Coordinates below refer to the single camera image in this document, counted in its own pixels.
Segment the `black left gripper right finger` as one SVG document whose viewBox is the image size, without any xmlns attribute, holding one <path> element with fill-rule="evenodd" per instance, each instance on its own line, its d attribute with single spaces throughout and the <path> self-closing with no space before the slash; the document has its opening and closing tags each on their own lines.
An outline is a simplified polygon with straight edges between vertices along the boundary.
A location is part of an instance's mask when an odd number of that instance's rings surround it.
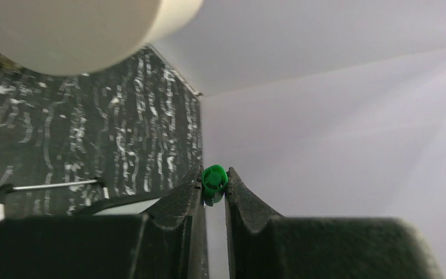
<svg viewBox="0 0 446 279">
<path fill-rule="evenodd" d="M 230 278 L 443 278 L 420 232 L 385 217 L 286 217 L 228 170 Z"/>
</svg>

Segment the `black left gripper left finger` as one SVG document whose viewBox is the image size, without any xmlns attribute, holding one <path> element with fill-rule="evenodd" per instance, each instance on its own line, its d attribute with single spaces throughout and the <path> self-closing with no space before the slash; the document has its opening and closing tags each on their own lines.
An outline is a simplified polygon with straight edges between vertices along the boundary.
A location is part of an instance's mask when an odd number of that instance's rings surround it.
<svg viewBox="0 0 446 279">
<path fill-rule="evenodd" d="M 0 221 L 0 278 L 201 278 L 202 171 L 135 214 Z"/>
</svg>

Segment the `black framed whiteboard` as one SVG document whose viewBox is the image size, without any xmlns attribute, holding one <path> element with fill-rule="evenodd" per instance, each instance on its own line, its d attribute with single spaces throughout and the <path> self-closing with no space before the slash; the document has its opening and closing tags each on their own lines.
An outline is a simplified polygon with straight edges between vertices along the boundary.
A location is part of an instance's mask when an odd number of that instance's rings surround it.
<svg viewBox="0 0 446 279">
<path fill-rule="evenodd" d="M 104 179 L 95 177 L 90 180 L 75 181 L 57 184 L 42 184 L 42 185 L 27 185 L 15 186 L 14 184 L 4 184 L 0 186 L 0 221 L 5 219 L 5 201 L 6 196 L 19 191 L 35 191 L 41 189 L 65 188 L 72 186 L 92 185 L 102 190 L 103 198 L 92 203 L 89 206 L 83 207 L 74 212 L 77 216 L 89 215 L 125 215 L 138 214 L 150 206 L 154 205 L 159 199 L 166 196 L 170 190 L 153 193 L 148 192 L 140 195 L 126 195 L 111 198 L 108 187 Z"/>
</svg>

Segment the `green marker cap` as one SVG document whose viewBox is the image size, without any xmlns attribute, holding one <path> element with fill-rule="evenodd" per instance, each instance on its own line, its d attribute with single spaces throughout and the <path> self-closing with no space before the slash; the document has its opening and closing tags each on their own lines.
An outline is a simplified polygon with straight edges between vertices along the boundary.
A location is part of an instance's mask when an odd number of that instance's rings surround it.
<svg viewBox="0 0 446 279">
<path fill-rule="evenodd" d="M 221 165 L 215 164 L 203 170 L 203 200 L 207 206 L 214 206 L 221 201 L 228 181 L 228 175 Z"/>
</svg>

